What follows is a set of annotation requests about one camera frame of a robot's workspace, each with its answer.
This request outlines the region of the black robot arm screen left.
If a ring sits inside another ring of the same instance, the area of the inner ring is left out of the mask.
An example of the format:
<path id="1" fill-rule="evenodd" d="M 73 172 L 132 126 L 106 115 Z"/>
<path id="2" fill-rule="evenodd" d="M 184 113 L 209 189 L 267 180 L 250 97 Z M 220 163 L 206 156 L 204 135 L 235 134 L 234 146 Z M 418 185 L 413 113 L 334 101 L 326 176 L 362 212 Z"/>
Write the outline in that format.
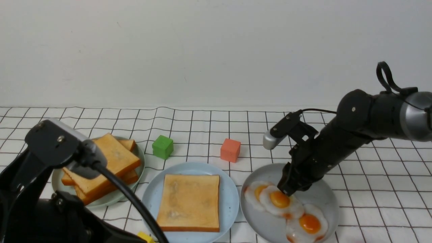
<path id="1" fill-rule="evenodd" d="M 77 161 L 85 169 L 102 171 L 105 157 L 86 149 L 61 152 L 41 160 L 25 149 L 1 173 L 2 243 L 144 243 L 130 232 L 104 222 L 75 195 L 55 191 L 40 195 L 55 166 Z"/>

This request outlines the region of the black gripper body screen right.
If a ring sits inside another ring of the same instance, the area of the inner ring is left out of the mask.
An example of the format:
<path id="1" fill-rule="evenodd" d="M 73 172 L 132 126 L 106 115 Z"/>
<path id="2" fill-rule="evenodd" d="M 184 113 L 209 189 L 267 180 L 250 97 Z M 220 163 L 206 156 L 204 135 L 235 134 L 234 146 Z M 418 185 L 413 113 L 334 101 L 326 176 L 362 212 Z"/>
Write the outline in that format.
<path id="1" fill-rule="evenodd" d="M 293 165 L 309 168 L 312 183 L 338 165 L 337 131 L 322 130 L 318 137 L 297 145 L 290 151 Z"/>

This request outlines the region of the right gripper black finger screen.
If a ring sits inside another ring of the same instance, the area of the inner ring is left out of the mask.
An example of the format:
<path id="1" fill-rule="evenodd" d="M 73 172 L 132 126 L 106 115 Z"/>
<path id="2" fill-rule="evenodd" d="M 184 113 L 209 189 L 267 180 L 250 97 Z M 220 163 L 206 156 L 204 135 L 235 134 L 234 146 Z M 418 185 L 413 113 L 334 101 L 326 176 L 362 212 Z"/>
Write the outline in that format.
<path id="1" fill-rule="evenodd" d="M 282 169 L 282 177 L 277 184 L 277 188 L 285 195 L 291 196 L 295 192 L 307 191 L 311 185 L 312 177 L 309 168 L 287 163 Z"/>

